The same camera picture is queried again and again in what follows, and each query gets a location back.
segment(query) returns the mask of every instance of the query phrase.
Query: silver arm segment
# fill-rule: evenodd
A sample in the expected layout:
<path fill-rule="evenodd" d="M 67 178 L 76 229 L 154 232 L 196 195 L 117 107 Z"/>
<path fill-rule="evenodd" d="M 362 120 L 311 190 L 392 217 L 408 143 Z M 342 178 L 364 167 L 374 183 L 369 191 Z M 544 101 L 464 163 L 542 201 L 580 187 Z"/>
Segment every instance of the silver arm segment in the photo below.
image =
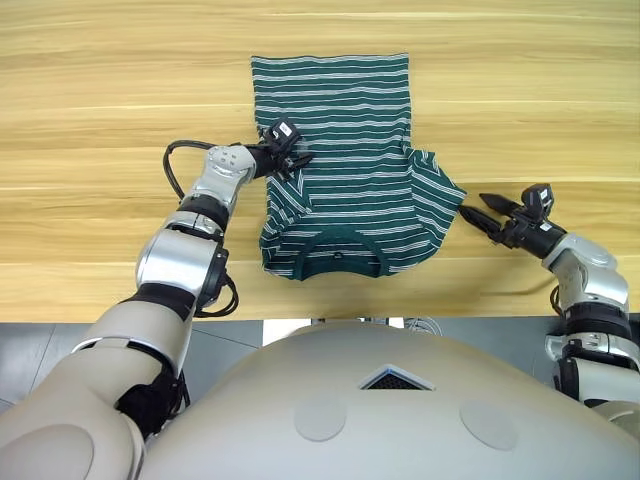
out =
<path fill-rule="evenodd" d="M 255 172 L 256 161 L 246 147 L 215 146 L 207 151 L 202 173 L 185 199 L 199 195 L 216 198 L 231 215 L 240 187 L 250 182 Z"/>
<path fill-rule="evenodd" d="M 616 272 L 618 262 L 606 249 L 573 233 L 565 235 L 542 260 L 560 285 L 560 306 L 599 302 L 628 314 L 629 286 Z"/>
<path fill-rule="evenodd" d="M 558 278 L 566 334 L 547 337 L 559 389 L 611 421 L 640 415 L 640 349 L 631 340 L 629 287 L 606 249 L 575 234 L 557 243 L 542 266 Z M 637 438 L 633 421 L 619 422 Z"/>

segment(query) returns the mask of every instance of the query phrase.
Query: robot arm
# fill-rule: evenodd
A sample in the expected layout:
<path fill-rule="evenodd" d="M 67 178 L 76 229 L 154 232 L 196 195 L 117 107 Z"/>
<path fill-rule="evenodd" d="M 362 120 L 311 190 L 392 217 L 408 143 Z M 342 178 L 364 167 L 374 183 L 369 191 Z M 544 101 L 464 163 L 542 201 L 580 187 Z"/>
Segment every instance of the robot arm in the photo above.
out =
<path fill-rule="evenodd" d="M 308 155 L 290 159 L 299 138 L 281 119 L 257 145 L 169 146 L 165 166 L 176 146 L 206 147 L 201 176 L 184 195 L 169 169 L 180 206 L 142 250 L 136 293 L 105 312 L 42 385 L 0 418 L 0 478 L 138 476 L 144 440 L 188 402 L 182 365 L 192 317 L 237 306 L 223 241 L 238 191 L 308 162 Z M 204 312 L 225 285 L 234 302 Z"/>
<path fill-rule="evenodd" d="M 631 402 L 640 411 L 640 350 L 631 340 L 629 289 L 615 258 L 548 220 L 554 203 L 548 184 L 525 190 L 523 205 L 500 195 L 480 196 L 509 220 L 503 226 L 467 206 L 461 208 L 465 220 L 494 242 L 540 258 L 558 279 L 551 301 L 565 332 L 547 339 L 558 362 L 557 388 L 590 407 L 621 402 L 628 410 Z"/>

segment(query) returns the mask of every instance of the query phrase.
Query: white stripe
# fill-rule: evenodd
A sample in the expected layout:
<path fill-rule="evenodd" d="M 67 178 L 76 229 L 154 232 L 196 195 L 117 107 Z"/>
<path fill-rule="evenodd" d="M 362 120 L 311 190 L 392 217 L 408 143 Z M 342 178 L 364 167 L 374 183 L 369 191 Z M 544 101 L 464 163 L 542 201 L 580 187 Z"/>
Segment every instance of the white stripe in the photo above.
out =
<path fill-rule="evenodd" d="M 327 216 L 325 218 L 327 220 L 331 220 L 331 217 L 329 217 L 329 216 Z M 313 227 L 319 227 L 319 226 L 323 226 L 323 227 L 351 227 L 353 225 L 380 225 L 381 223 L 394 223 L 394 222 L 395 223 L 401 223 L 401 222 L 409 222 L 409 221 L 415 221 L 415 216 L 411 215 L 410 217 L 400 217 L 400 218 L 394 218 L 394 219 L 391 219 L 391 220 L 374 220 L 372 222 L 354 222 L 354 221 L 351 221 L 351 220 L 348 220 L 346 222 L 340 222 L 340 221 L 336 220 L 336 221 L 330 222 L 330 223 L 313 222 L 313 224 L 311 226 L 313 226 Z"/>
<path fill-rule="evenodd" d="M 380 118 L 380 117 L 391 117 L 391 118 L 398 118 L 398 113 L 388 113 L 388 114 L 384 114 L 384 113 L 363 113 L 363 114 L 344 114 L 344 115 L 340 115 L 340 114 L 335 114 L 335 113 L 331 113 L 329 115 L 304 115 L 304 116 L 296 116 L 296 115 L 291 115 L 290 113 L 287 115 L 289 117 L 290 120 L 294 121 L 296 125 L 298 125 L 298 120 L 315 120 L 315 119 L 322 119 L 322 120 L 326 120 L 327 118 L 334 118 L 334 117 L 345 117 L 345 118 L 349 118 L 349 119 L 354 119 L 354 118 L 364 118 L 364 117 L 375 117 L 375 118 Z M 267 128 L 270 127 L 271 124 L 273 123 L 273 117 L 265 117 L 263 115 L 259 115 L 256 112 L 256 119 L 258 121 L 258 124 L 260 125 L 260 127 L 262 128 Z"/>
<path fill-rule="evenodd" d="M 314 231 L 303 232 L 300 230 L 293 230 L 293 231 L 287 230 L 285 233 L 286 233 L 286 236 L 290 236 L 290 237 L 315 237 L 320 232 L 314 232 Z"/>
<path fill-rule="evenodd" d="M 278 256 L 280 258 L 290 257 L 291 255 L 300 255 L 300 250 L 280 250 L 278 252 Z"/>
<path fill-rule="evenodd" d="M 273 209 L 272 211 L 267 212 L 267 223 L 269 224 L 269 228 L 277 230 L 283 227 L 283 224 L 277 218 L 277 215 L 278 215 L 277 209 Z"/>
<path fill-rule="evenodd" d="M 416 265 L 418 265 L 420 262 L 415 262 L 415 263 L 411 263 L 409 265 L 403 265 L 403 266 L 389 266 L 389 272 L 393 272 L 393 273 L 398 273 L 398 272 L 404 272 L 405 270 L 409 270 L 411 267 L 415 267 Z"/>
<path fill-rule="evenodd" d="M 315 248 L 361 247 L 361 243 L 320 243 Z"/>
<path fill-rule="evenodd" d="M 424 230 L 422 225 L 404 225 L 402 227 L 378 228 L 373 230 L 356 230 L 362 235 L 389 235 L 392 233 L 410 232 L 411 230 Z"/>
<path fill-rule="evenodd" d="M 365 80 L 365 82 L 367 83 L 379 83 L 382 85 L 406 85 L 407 84 L 407 80 Z M 323 87 L 329 87 L 329 88 L 334 88 L 334 87 L 344 87 L 347 86 L 348 84 L 346 83 L 330 83 L 330 82 L 322 82 L 322 86 Z M 300 83 L 300 84 L 296 84 L 296 83 L 289 83 L 287 84 L 287 88 L 304 88 L 304 87 L 309 87 L 309 83 Z M 275 89 L 282 89 L 282 85 L 254 85 L 254 90 L 255 91 L 262 91 L 262 90 L 275 90 Z M 455 100 L 453 101 L 454 103 L 465 103 L 463 101 L 459 101 L 456 102 Z"/>
<path fill-rule="evenodd" d="M 400 110 L 402 108 L 410 108 L 410 103 L 398 103 L 396 105 L 372 105 L 370 103 L 359 103 L 358 105 L 340 105 L 340 106 L 311 106 L 311 107 L 265 107 L 256 105 L 256 112 L 271 113 L 289 113 L 289 112 L 326 112 L 327 110 L 364 110 L 366 108 L 372 110 Z"/>
<path fill-rule="evenodd" d="M 278 207 L 287 208 L 291 210 L 292 214 L 295 215 L 296 210 L 294 210 L 293 207 L 289 205 L 286 198 L 283 198 L 282 194 L 275 187 L 275 185 L 270 186 L 271 183 L 275 183 L 275 181 L 272 178 L 267 178 L 267 198 L 269 199 L 269 201 L 272 202 L 274 205 L 277 205 Z"/>
<path fill-rule="evenodd" d="M 366 185 L 353 185 L 353 184 L 349 184 L 349 185 L 331 185 L 329 188 L 355 188 L 355 187 L 388 187 L 389 185 L 406 185 L 407 182 L 384 182 L 382 184 L 380 183 L 368 183 Z M 308 185 L 307 188 L 327 188 L 326 185 Z"/>
<path fill-rule="evenodd" d="M 356 128 L 356 127 L 393 127 L 398 124 L 408 125 L 408 118 L 398 118 L 393 122 L 375 122 L 375 121 L 363 121 L 363 122 L 324 122 L 324 123 L 304 123 L 304 122 L 296 122 L 296 126 L 301 130 L 305 128 L 309 129 L 321 129 L 321 128 Z M 316 133 L 316 134 L 305 134 L 305 136 L 309 135 L 326 135 L 325 133 Z"/>
<path fill-rule="evenodd" d="M 316 170 L 331 170 L 335 172 L 336 169 L 340 169 L 340 171 L 344 170 L 364 170 L 366 168 L 380 168 L 380 167 L 388 167 L 388 168 L 403 168 L 406 169 L 406 165 L 402 164 L 389 164 L 389 163 L 377 163 L 375 165 L 367 165 L 367 166 L 357 166 L 357 167 L 348 167 L 346 165 L 341 165 L 339 167 L 316 167 L 313 163 L 306 167 L 307 172 L 315 172 Z"/>
<path fill-rule="evenodd" d="M 318 159 L 314 159 L 314 165 L 318 164 L 318 163 L 345 163 L 345 162 L 379 162 L 381 160 L 407 160 L 407 157 L 405 157 L 403 154 L 401 153 L 385 153 L 383 155 L 378 155 L 377 157 L 374 156 L 366 156 L 363 157 L 362 155 L 354 155 L 354 156 L 350 156 L 350 157 L 321 157 Z"/>
<path fill-rule="evenodd" d="M 374 144 L 380 145 L 389 142 L 400 142 L 404 139 L 404 135 L 392 135 L 385 138 L 356 138 L 356 139 L 344 139 L 339 138 L 336 140 L 307 140 L 308 145 L 359 145 L 359 144 Z M 399 145 L 393 145 L 394 148 L 400 148 Z"/>
<path fill-rule="evenodd" d="M 313 55 L 305 55 L 295 58 L 264 58 L 264 57 L 251 57 L 252 62 L 264 63 L 265 65 L 283 65 L 300 62 L 313 62 L 313 63 L 335 63 L 346 61 L 358 61 L 358 62 L 380 62 L 385 60 L 400 60 L 409 58 L 408 53 L 397 53 L 395 55 L 342 55 L 338 57 L 315 57 Z"/>
<path fill-rule="evenodd" d="M 429 197 L 435 197 L 439 201 L 441 201 L 443 203 L 446 203 L 448 205 L 451 205 L 452 207 L 455 207 L 455 208 L 458 207 L 458 204 L 454 200 L 450 200 L 448 198 L 443 198 L 443 197 L 441 197 L 439 195 L 436 195 L 434 192 L 430 192 L 428 190 L 425 190 L 424 188 L 422 188 L 419 185 L 416 185 L 415 183 L 412 185 L 412 188 L 415 188 L 416 190 L 420 190 L 421 192 L 423 192 L 425 195 L 428 195 Z"/>
<path fill-rule="evenodd" d="M 415 250 L 416 248 L 428 247 L 429 245 L 431 245 L 431 242 L 429 240 L 424 240 L 422 242 L 410 243 L 409 245 L 403 245 L 401 247 L 383 248 L 382 251 L 384 253 L 402 253 L 408 252 L 409 250 Z"/>
<path fill-rule="evenodd" d="M 310 65 L 310 66 L 306 66 L 306 67 L 286 67 L 286 69 L 281 69 L 278 70 L 277 68 L 263 68 L 263 67 L 259 67 L 257 65 L 251 65 L 251 70 L 255 73 L 256 71 L 261 71 L 261 72 L 266 72 L 266 74 L 269 73 L 280 73 L 280 72 L 294 72 L 297 70 L 311 70 L 311 71 L 318 71 L 320 70 L 321 72 L 325 72 L 325 71 L 329 71 L 330 69 L 334 68 L 334 69 L 345 69 L 345 70 L 370 70 L 372 68 L 375 68 L 376 70 L 380 70 L 381 68 L 406 68 L 406 62 L 400 62 L 397 64 L 386 64 L 386 65 L 323 65 L 321 67 L 316 66 L 316 65 Z"/>
<path fill-rule="evenodd" d="M 407 127 L 405 125 L 398 125 L 395 128 L 392 128 L 391 131 L 393 132 L 394 130 L 402 130 L 403 132 L 405 132 L 407 130 Z M 386 129 L 383 132 L 376 132 L 374 130 L 355 130 L 353 132 L 345 132 L 345 131 L 333 131 L 333 132 L 317 132 L 317 133 L 307 133 L 304 132 L 304 138 L 308 139 L 308 138 L 313 138 L 313 137 L 323 137 L 326 138 L 328 136 L 331 137 L 335 137 L 337 135 L 351 135 L 351 136 L 357 136 L 359 137 L 360 135 L 380 135 L 383 133 L 388 133 L 389 129 Z"/>
<path fill-rule="evenodd" d="M 409 70 L 403 68 L 402 70 L 396 70 L 395 72 L 372 72 L 372 73 L 316 73 L 309 75 L 284 75 L 284 76 L 271 76 L 271 75 L 254 75 L 254 82 L 289 82 L 292 80 L 324 80 L 334 78 L 379 78 L 379 77 L 406 77 Z"/>
<path fill-rule="evenodd" d="M 277 233 L 273 228 L 271 228 L 271 227 L 269 226 L 269 222 L 267 222 L 267 223 L 265 223 L 265 224 L 264 224 L 264 229 L 265 229 L 268 233 L 270 233 L 271 235 L 274 235 L 274 234 L 276 234 L 276 233 Z"/>
<path fill-rule="evenodd" d="M 373 217 L 379 215 L 391 215 L 393 213 L 413 212 L 413 207 L 394 207 L 385 208 L 384 210 L 361 210 L 358 212 L 312 212 L 307 215 L 308 218 L 359 218 Z"/>
<path fill-rule="evenodd" d="M 274 275 L 293 275 L 293 269 L 291 270 L 281 270 L 281 269 L 274 269 L 274 268 L 268 268 L 265 267 L 264 269 L 265 272 L 267 273 L 273 273 Z"/>
<path fill-rule="evenodd" d="M 418 220 L 420 220 L 422 223 L 426 223 L 427 225 L 431 225 L 431 226 L 435 227 L 436 230 L 438 230 L 440 233 L 447 233 L 447 229 L 441 227 L 438 224 L 438 222 L 436 222 L 435 220 L 433 220 L 431 218 L 427 218 L 427 217 L 425 217 L 423 215 L 416 215 L 416 217 L 418 217 Z"/>
<path fill-rule="evenodd" d="M 389 240 L 376 240 L 376 243 L 388 243 L 388 242 L 406 242 L 407 240 L 411 240 L 416 237 L 423 237 L 424 232 L 423 229 L 420 228 L 420 233 L 415 233 L 413 235 L 409 235 L 408 237 L 399 237 L 399 238 L 390 238 Z"/>
<path fill-rule="evenodd" d="M 260 105 L 268 105 L 268 104 L 276 104 L 279 105 L 281 103 L 285 103 L 288 105 L 295 105 L 298 103 L 302 103 L 304 104 L 309 104 L 309 103 L 331 103 L 331 102 L 338 102 L 338 103 L 342 103 L 342 102 L 350 102 L 350 101 L 357 101 L 357 100 L 364 100 L 364 101 L 368 101 L 368 100 L 373 100 L 375 101 L 382 101 L 382 100 L 388 100 L 388 101 L 398 101 L 398 102 L 403 102 L 407 100 L 407 97 L 405 96 L 404 98 L 389 98 L 388 95 L 380 95 L 377 97 L 372 97 L 372 96 L 368 96 L 368 95 L 358 95 L 356 97 L 346 97 L 346 98 L 305 98 L 302 100 L 291 100 L 291 99 L 286 99 L 286 100 L 271 100 L 271 99 L 260 99 L 258 100 L 257 103 L 259 103 Z"/>
<path fill-rule="evenodd" d="M 318 258 L 318 257 L 333 257 L 336 252 L 310 252 L 307 254 L 308 258 Z M 340 253 L 343 255 L 349 255 L 353 257 L 363 257 L 369 258 L 371 256 L 375 256 L 373 253 L 367 253 L 360 250 L 340 250 Z"/>
<path fill-rule="evenodd" d="M 422 252 L 419 253 L 417 255 L 409 255 L 408 257 L 389 257 L 387 260 L 392 261 L 392 262 L 404 262 L 406 260 L 409 260 L 411 258 L 418 258 L 418 257 L 423 257 L 424 255 L 427 255 L 433 251 L 435 251 L 435 248 L 430 248 L 429 250 L 427 250 L 426 252 Z"/>
<path fill-rule="evenodd" d="M 277 208 L 276 211 L 280 214 L 280 217 L 282 218 L 282 220 L 284 220 L 285 224 L 291 223 L 291 220 L 289 219 L 289 217 L 287 217 L 284 210 L 282 210 L 281 208 Z"/>
<path fill-rule="evenodd" d="M 453 188 L 445 187 L 443 185 L 440 185 L 439 183 L 436 183 L 436 182 L 434 182 L 432 180 L 429 180 L 424 175 L 421 175 L 421 174 L 417 173 L 415 170 L 413 170 L 413 166 L 409 167 L 409 173 L 411 175 L 413 175 L 415 178 L 417 178 L 418 180 L 420 180 L 421 182 L 426 183 L 427 185 L 435 188 L 436 190 L 440 190 L 441 192 L 448 193 L 449 195 L 452 195 L 452 196 L 458 197 L 458 198 L 464 198 L 466 196 L 464 193 L 459 192 L 458 190 L 454 190 Z"/>
<path fill-rule="evenodd" d="M 302 90 L 302 91 L 288 91 L 280 90 L 277 92 L 255 92 L 256 97 L 270 97 L 270 98 L 289 98 L 289 97 L 307 97 L 315 95 L 340 95 L 342 93 L 409 93 L 407 87 L 395 87 L 395 88 L 375 88 L 375 87 L 352 87 L 345 88 L 344 90 Z"/>
<path fill-rule="evenodd" d="M 424 229 L 425 232 L 428 232 L 429 234 L 431 234 L 434 237 L 433 240 L 433 245 L 435 245 L 436 247 L 439 247 L 440 245 L 442 245 L 442 241 L 444 240 L 444 237 L 446 234 L 442 234 L 437 230 L 433 229 L 433 226 L 431 225 L 422 225 L 422 228 Z"/>
<path fill-rule="evenodd" d="M 308 179 L 317 181 L 333 181 L 333 180 L 367 180 L 369 178 L 401 178 L 406 177 L 407 172 L 373 172 L 364 173 L 362 175 L 311 175 L 307 174 Z"/>
<path fill-rule="evenodd" d="M 406 201 L 407 201 L 406 199 L 404 199 L 404 200 L 385 200 L 385 201 L 384 201 L 384 204 L 385 204 L 385 205 L 388 205 L 388 204 L 390 204 L 390 203 L 405 203 Z M 352 202 L 349 202 L 346 206 L 348 206 L 349 208 L 351 208 L 351 207 L 362 207 L 363 205 L 377 205 L 377 206 L 380 206 L 380 202 L 360 202 L 360 203 L 352 203 Z M 316 204 L 315 206 L 316 206 L 316 207 L 318 207 L 318 208 L 320 208 L 320 207 L 325 207 L 325 208 L 328 208 L 328 207 L 336 207 L 336 208 L 337 208 L 337 207 L 344 207 L 345 205 L 341 205 L 341 204 L 333 204 L 333 205 L 332 205 L 332 204 L 328 204 L 328 205 L 323 205 L 323 204 L 318 203 L 318 204 Z"/>
<path fill-rule="evenodd" d="M 419 206 L 419 205 L 414 205 L 414 208 L 416 209 L 416 214 L 418 214 L 419 211 L 424 211 L 424 208 Z M 438 212 L 440 213 L 440 215 L 438 215 L 438 213 L 432 211 L 432 210 L 427 210 L 426 211 L 427 215 L 433 217 L 433 218 L 437 218 L 438 220 L 440 220 L 441 222 L 450 225 L 451 222 L 453 221 L 453 217 L 448 217 L 448 218 L 443 218 L 440 215 L 442 215 L 442 212 Z"/>
<path fill-rule="evenodd" d="M 442 205 L 437 204 L 436 202 L 432 202 L 431 200 L 427 200 L 424 197 L 421 197 L 420 195 L 418 195 L 417 193 L 413 192 L 411 194 L 411 196 L 413 197 L 413 199 L 417 202 L 417 203 L 423 203 L 425 205 L 429 205 L 430 207 L 433 207 L 437 210 L 440 210 L 442 213 L 446 214 L 446 215 L 450 215 L 450 216 L 454 216 L 456 214 L 455 210 L 450 210 L 448 208 L 443 207 Z"/>
<path fill-rule="evenodd" d="M 278 220 L 274 215 L 269 215 L 267 219 L 267 223 L 269 224 L 269 229 L 271 229 L 271 234 L 278 233 L 279 229 L 286 227 L 288 224 L 283 225 L 280 220 Z"/>
<path fill-rule="evenodd" d="M 411 193 L 410 188 L 403 188 L 400 190 L 388 190 L 386 192 L 381 192 L 379 190 L 365 190 L 364 192 L 354 192 L 354 193 L 310 193 L 309 198 L 311 199 L 311 201 L 313 201 L 313 200 L 321 200 L 323 198 L 331 199 L 331 198 L 377 197 L 382 195 L 406 195 L 409 193 Z"/>
<path fill-rule="evenodd" d="M 291 204 L 300 212 L 306 212 L 306 209 L 300 205 L 300 203 L 295 200 L 287 191 L 285 191 L 285 189 L 282 187 L 282 185 L 280 185 L 280 183 L 276 180 L 273 179 L 273 177 L 268 177 L 267 178 L 267 182 L 270 185 L 273 185 L 276 190 L 278 190 L 278 192 L 280 192 L 287 200 L 289 200 L 289 202 L 291 202 Z"/>
<path fill-rule="evenodd" d="M 301 146 L 302 149 L 304 150 L 304 143 L 301 142 Z M 363 153 L 365 151 L 371 151 L 371 152 L 384 152 L 386 150 L 392 150 L 392 151 L 398 151 L 400 150 L 399 145 L 398 144 L 391 144 L 391 145 L 387 145 L 386 147 L 382 147 L 381 145 L 378 144 L 371 144 L 371 143 L 363 143 L 362 145 L 357 145 L 355 144 L 353 146 L 353 148 L 342 148 L 342 149 L 335 149 L 335 148 L 329 148 L 327 150 L 319 150 L 320 147 L 331 147 L 332 145 L 315 145 L 314 149 L 315 150 L 315 155 L 316 158 L 322 159 L 323 155 L 349 155 L 349 154 L 353 154 L 353 153 Z"/>
<path fill-rule="evenodd" d="M 438 166 L 438 160 L 436 159 L 435 153 L 431 157 L 431 163 L 433 164 L 433 168 L 438 172 L 438 175 L 442 175 L 442 172 L 440 171 L 440 167 Z"/>

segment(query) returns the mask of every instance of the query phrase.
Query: green striped t-shirt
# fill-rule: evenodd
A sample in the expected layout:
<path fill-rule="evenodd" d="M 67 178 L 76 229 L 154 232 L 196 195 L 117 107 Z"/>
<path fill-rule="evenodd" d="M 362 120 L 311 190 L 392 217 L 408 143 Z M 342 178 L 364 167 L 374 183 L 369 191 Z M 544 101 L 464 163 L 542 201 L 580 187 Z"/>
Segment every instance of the green striped t-shirt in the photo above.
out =
<path fill-rule="evenodd" d="M 313 160 L 267 177 L 267 272 L 392 275 L 432 256 L 465 192 L 410 146 L 407 54 L 252 57 L 259 129 L 288 117 Z"/>

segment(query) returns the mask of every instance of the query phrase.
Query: striped shirt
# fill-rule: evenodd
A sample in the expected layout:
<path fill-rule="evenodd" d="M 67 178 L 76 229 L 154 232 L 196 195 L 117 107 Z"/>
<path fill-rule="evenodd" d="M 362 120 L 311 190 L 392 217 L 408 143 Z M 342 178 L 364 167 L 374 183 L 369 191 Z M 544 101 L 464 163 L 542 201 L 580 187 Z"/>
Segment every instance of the striped shirt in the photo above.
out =
<path fill-rule="evenodd" d="M 465 192 L 410 146 L 407 54 L 252 57 L 258 128 L 286 116 L 313 160 L 267 177 L 267 272 L 392 275 L 432 256 Z"/>

